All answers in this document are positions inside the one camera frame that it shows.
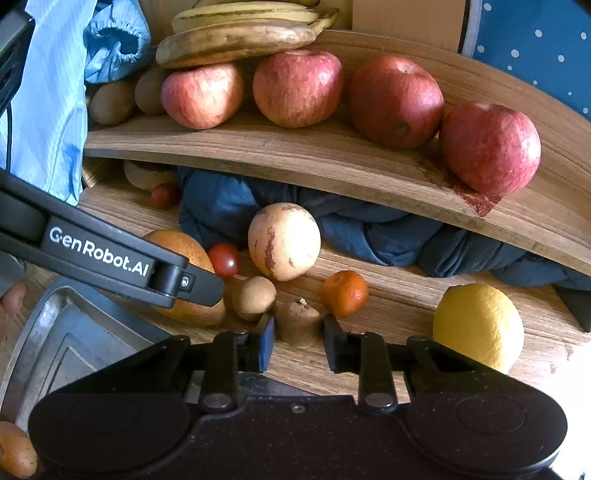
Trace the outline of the person's left hand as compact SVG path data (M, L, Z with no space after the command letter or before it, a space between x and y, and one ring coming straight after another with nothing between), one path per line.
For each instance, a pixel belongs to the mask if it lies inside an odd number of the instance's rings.
M12 286L1 298L1 311L7 314L18 313L26 296L26 284L20 281Z

